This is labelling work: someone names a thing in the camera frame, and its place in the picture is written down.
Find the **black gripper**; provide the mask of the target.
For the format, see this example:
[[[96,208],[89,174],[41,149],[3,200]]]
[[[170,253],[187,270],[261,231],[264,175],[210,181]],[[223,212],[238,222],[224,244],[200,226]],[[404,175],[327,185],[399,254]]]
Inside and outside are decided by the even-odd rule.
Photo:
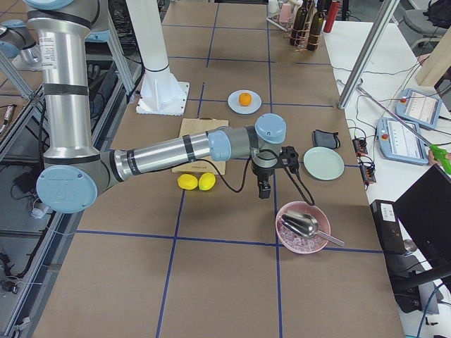
[[[257,177],[259,198],[268,199],[271,195],[270,177],[276,169],[288,169],[290,174],[298,173],[298,153],[293,146],[282,146],[279,151],[262,149],[252,159],[252,172]]]

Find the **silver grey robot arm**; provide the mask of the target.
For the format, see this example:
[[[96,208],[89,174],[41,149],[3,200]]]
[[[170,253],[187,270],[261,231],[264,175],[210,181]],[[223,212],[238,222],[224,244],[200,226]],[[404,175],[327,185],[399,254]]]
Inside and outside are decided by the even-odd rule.
[[[92,143],[85,40],[108,20],[105,1],[28,1],[39,36],[50,146],[37,179],[40,200],[54,211],[78,213],[132,176],[199,161],[248,157],[260,174],[281,167],[287,125],[274,113],[247,127],[215,130],[141,149],[101,152]]]

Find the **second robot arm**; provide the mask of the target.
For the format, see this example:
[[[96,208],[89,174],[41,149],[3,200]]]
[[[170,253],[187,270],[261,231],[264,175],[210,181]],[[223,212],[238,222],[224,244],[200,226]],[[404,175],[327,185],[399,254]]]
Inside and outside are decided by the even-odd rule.
[[[19,19],[1,22],[1,51],[6,58],[21,56],[27,64],[41,61],[41,51],[27,25]]]

